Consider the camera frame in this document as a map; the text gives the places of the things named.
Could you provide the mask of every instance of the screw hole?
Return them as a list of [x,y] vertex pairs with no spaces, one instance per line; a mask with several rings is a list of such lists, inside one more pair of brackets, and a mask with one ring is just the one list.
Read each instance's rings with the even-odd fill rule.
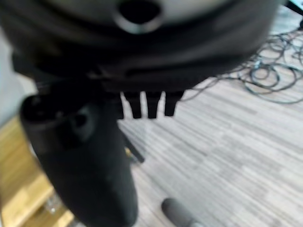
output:
[[160,7],[147,0],[128,0],[119,6],[120,14],[134,24],[145,24],[154,20],[161,12]]
[[161,8],[151,0],[126,0],[118,6],[117,24],[132,34],[152,32],[162,24]]

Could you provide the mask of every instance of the black cable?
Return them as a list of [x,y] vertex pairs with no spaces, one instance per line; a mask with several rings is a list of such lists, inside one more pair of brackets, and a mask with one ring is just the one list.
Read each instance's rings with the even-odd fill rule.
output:
[[[292,61],[297,61],[296,65],[303,66],[303,31],[300,30],[270,35],[266,43],[248,61],[228,73],[214,77],[203,88],[193,88],[192,90],[197,91],[197,93],[182,101],[196,98],[203,91],[215,86],[221,80],[237,80],[241,81],[244,88],[250,93],[264,100],[278,104],[301,102],[303,101],[303,86],[300,91],[302,97],[292,101],[268,97],[269,95],[276,95],[292,89],[299,81],[303,81],[303,70],[293,65]],[[292,77],[289,82],[284,84],[285,81],[283,79],[289,79],[289,76],[283,74],[286,70],[291,73]],[[260,76],[260,71],[264,71],[265,74]]]

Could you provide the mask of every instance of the tangled cable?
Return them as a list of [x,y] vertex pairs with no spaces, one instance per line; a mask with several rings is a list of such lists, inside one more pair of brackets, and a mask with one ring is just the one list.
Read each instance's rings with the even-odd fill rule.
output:
[[221,80],[240,81],[246,90],[278,104],[303,101],[303,31],[270,35],[267,42],[248,61],[232,71],[218,75],[188,101]]

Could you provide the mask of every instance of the gray carpet floor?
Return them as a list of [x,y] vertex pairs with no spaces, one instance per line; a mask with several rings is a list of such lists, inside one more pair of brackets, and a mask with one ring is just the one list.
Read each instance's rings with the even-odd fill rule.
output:
[[[281,8],[272,33],[301,19]],[[136,226],[172,226],[160,204],[175,197],[205,227],[302,227],[302,113],[303,103],[266,102],[236,82],[180,103],[174,118],[163,117],[162,102],[156,121],[127,112],[121,129],[146,156],[133,166]]]

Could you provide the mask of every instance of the wooden desk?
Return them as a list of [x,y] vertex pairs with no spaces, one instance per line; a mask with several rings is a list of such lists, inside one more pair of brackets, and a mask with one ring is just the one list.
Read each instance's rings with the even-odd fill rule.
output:
[[0,198],[3,227],[65,227],[73,215],[41,211],[54,193],[28,144],[17,118],[0,129]]

